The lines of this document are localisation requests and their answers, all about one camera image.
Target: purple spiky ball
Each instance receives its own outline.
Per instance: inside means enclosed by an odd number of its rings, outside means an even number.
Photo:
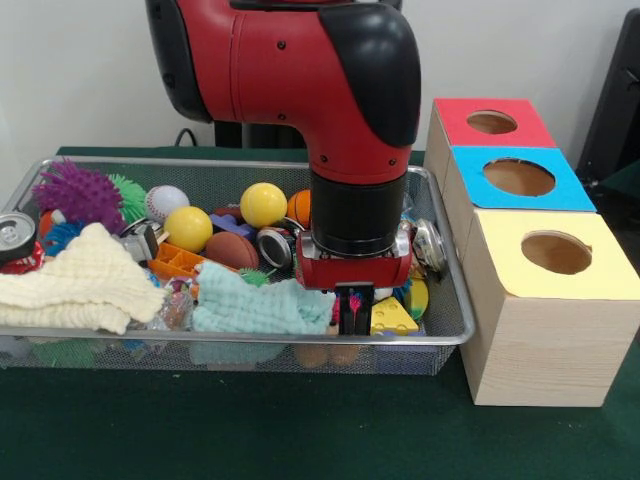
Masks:
[[[58,209],[69,223],[99,222],[110,233],[120,233],[126,227],[120,213],[122,197],[106,175],[78,168],[65,159],[42,176],[49,183],[33,187],[41,211]]]

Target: white wall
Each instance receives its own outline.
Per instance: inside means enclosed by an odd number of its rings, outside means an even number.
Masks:
[[[633,0],[405,0],[434,96],[528,97],[575,162]],[[158,146],[191,125],[157,72],[143,0],[0,0],[0,200],[60,145]],[[212,130],[197,126],[200,139]]]

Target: wire mesh basket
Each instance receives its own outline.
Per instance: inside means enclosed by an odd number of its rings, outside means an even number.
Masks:
[[[9,200],[38,219],[31,196],[56,157],[36,164]],[[256,182],[278,185],[287,196],[308,188],[307,165],[251,161],[71,158],[80,167],[119,173],[145,189],[170,184],[206,211],[237,203]],[[444,242],[447,269],[428,278],[429,307],[422,336],[294,336],[129,330],[124,336],[71,329],[0,327],[0,367],[150,370],[256,370],[435,375],[456,345],[474,332],[473,311],[442,200],[431,174],[410,167],[406,192],[416,216],[435,223]]]

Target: orange ball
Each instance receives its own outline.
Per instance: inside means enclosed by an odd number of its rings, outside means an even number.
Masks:
[[[311,190],[302,190],[289,200],[287,217],[292,218],[304,228],[311,225]]]

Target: cream towel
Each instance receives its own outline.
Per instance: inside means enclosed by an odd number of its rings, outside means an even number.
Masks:
[[[165,294],[122,245],[94,223],[40,270],[0,275],[0,325],[123,334],[131,319],[150,322]]]

